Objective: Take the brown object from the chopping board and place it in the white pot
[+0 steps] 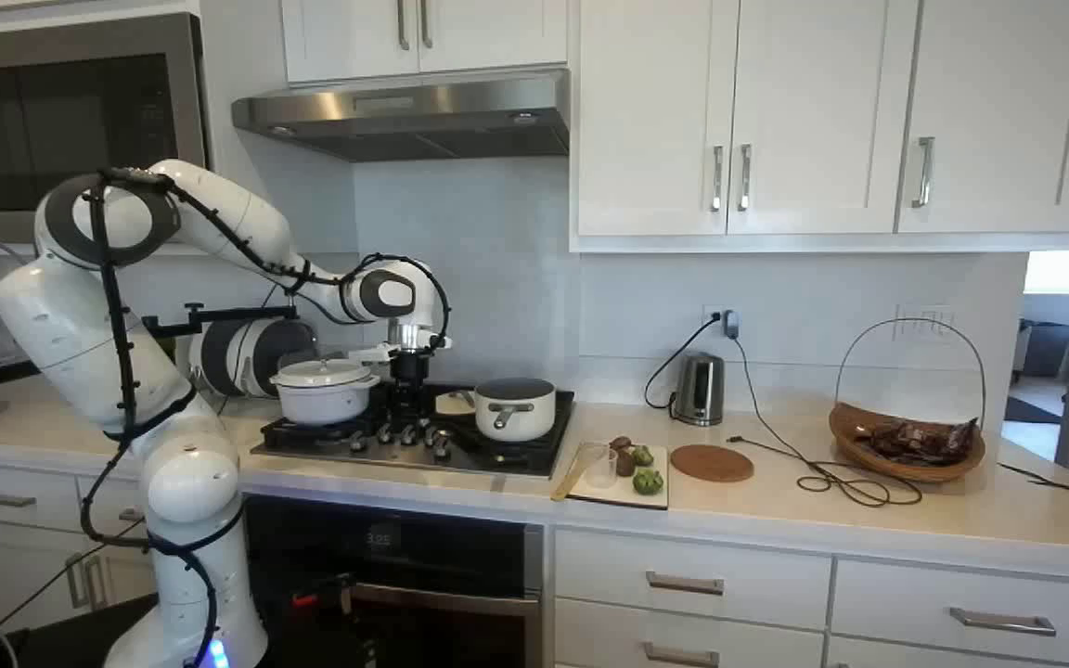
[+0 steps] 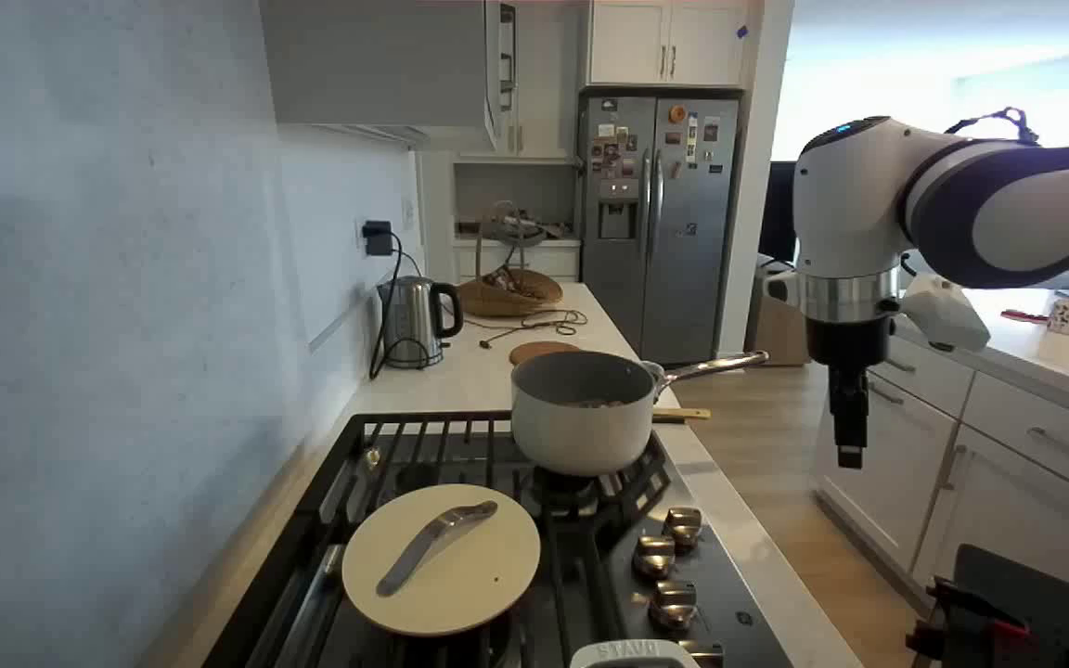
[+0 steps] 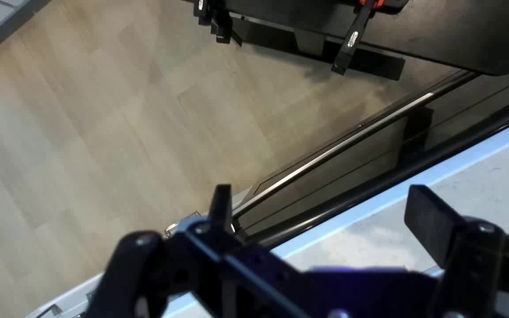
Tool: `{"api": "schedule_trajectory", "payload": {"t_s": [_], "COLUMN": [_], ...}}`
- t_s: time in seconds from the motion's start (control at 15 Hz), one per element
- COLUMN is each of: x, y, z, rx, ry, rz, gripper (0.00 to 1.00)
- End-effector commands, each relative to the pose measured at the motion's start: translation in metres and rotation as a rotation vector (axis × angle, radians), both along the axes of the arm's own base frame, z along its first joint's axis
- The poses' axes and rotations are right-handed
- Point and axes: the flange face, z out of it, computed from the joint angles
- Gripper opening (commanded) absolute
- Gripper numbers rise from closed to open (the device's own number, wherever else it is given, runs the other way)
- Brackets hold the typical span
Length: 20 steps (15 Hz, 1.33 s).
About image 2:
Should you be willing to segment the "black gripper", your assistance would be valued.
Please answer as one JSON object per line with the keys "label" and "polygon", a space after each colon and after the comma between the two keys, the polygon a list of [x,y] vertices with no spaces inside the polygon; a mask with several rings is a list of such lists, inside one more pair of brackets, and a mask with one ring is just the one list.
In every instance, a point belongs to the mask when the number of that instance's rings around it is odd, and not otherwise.
{"label": "black gripper", "polygon": [[886,357],[892,321],[805,321],[808,357],[829,368],[840,468],[860,468],[868,446],[864,369]]}

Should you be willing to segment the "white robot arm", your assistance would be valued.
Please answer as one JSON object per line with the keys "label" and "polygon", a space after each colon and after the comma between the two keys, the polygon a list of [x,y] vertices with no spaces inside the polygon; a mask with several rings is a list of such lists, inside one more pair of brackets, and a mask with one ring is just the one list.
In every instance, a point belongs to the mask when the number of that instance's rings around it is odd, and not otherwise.
{"label": "white robot arm", "polygon": [[905,316],[932,343],[983,348],[964,289],[1069,272],[1069,143],[960,137],[896,115],[818,134],[796,168],[797,306],[829,368],[843,468],[864,465],[868,382]]}

